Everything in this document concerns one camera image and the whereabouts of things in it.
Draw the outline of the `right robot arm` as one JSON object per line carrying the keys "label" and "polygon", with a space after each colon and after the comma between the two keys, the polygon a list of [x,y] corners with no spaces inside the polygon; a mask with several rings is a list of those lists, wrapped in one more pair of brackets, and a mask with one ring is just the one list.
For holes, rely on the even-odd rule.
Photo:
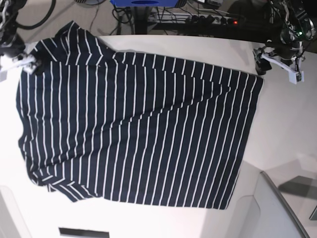
{"label": "right robot arm", "polygon": [[23,39],[17,29],[33,30],[42,26],[51,16],[56,1],[53,0],[45,17],[38,23],[25,26],[17,23],[16,19],[20,9],[24,7],[25,0],[2,0],[0,2],[0,59],[8,59],[8,63],[0,62],[0,80],[7,79],[7,72],[11,69],[22,68],[28,74],[39,71],[43,61],[41,57],[26,52]]}

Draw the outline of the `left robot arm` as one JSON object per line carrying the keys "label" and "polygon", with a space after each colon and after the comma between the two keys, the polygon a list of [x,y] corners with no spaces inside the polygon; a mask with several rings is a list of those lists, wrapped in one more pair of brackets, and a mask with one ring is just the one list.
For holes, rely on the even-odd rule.
{"label": "left robot arm", "polygon": [[301,0],[270,0],[271,35],[263,47],[253,50],[257,74],[263,76],[276,64],[288,72],[293,84],[304,81],[301,64],[304,42],[313,42],[317,28]]}

